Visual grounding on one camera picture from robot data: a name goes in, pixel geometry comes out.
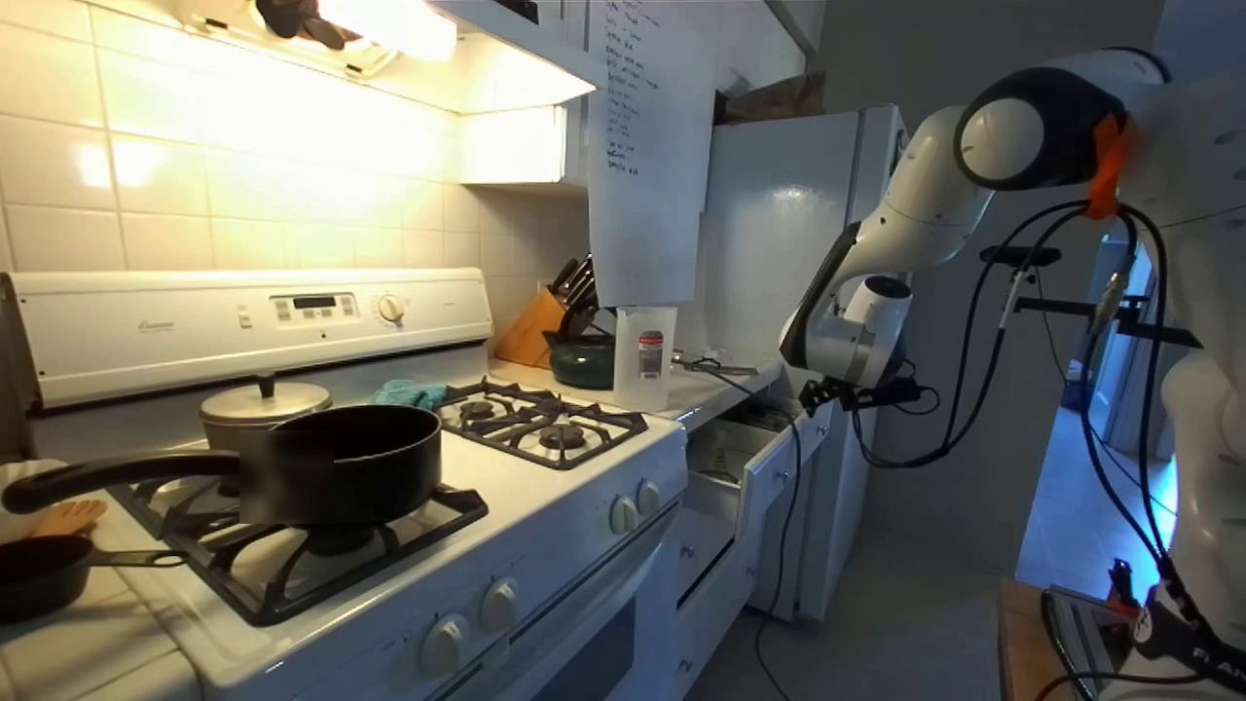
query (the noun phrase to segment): pan handle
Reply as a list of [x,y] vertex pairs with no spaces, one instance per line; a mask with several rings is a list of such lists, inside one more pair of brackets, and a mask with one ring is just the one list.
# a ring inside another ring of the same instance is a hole
[[59,469],[45,469],[33,478],[17,478],[6,489],[6,511],[37,515],[59,499],[75,499],[81,489],[98,489],[110,484],[141,484],[141,478],[184,478],[184,476],[258,476],[255,458],[243,452],[141,452],[94,462],[69,462]]
[[110,563],[110,569],[180,569],[184,555],[177,547],[94,547],[91,563]]

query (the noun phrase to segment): stove knob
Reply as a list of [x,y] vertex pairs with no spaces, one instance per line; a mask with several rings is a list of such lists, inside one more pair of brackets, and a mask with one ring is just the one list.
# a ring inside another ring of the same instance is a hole
[[482,595],[481,595],[481,626],[482,632],[503,632],[520,617],[520,581],[496,581]]
[[612,503],[612,529],[616,529],[616,533],[634,533],[634,529],[639,529],[639,511],[634,511],[631,499],[616,499],[616,503]]
[[659,515],[661,511],[661,485],[656,478],[644,478],[634,485],[634,506],[639,506],[644,517]]
[[421,667],[433,676],[454,673],[454,671],[461,671],[465,648],[466,648],[466,617],[439,615],[421,643]]

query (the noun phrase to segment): pot handle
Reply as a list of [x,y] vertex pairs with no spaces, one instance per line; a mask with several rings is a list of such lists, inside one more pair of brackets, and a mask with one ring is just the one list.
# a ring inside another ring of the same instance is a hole
[[8,484],[6,511],[37,515],[59,499],[98,489],[110,484],[184,478],[184,476],[258,476],[243,452],[143,452],[94,462],[69,462],[59,469]]

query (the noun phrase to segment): drawer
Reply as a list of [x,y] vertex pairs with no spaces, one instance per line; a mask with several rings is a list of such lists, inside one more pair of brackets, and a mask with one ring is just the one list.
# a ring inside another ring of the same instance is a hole
[[679,511],[665,529],[665,541],[674,554],[674,595],[686,598],[686,593],[738,541],[738,533],[720,517],[708,517],[701,511]]
[[738,538],[760,529],[766,506],[794,478],[791,433],[772,433],[738,421],[714,421],[691,437],[686,506],[727,523]]
[[686,695],[701,676],[714,648],[731,632],[738,615],[746,610],[755,586],[752,569],[746,563],[739,547],[731,545],[708,577],[694,586],[694,595],[679,607],[679,635],[674,635],[674,687]]

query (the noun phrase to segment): bottle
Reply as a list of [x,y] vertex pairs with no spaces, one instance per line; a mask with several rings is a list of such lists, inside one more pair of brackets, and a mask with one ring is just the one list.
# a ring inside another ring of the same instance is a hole
[[674,307],[616,307],[616,403],[665,407],[674,319]]

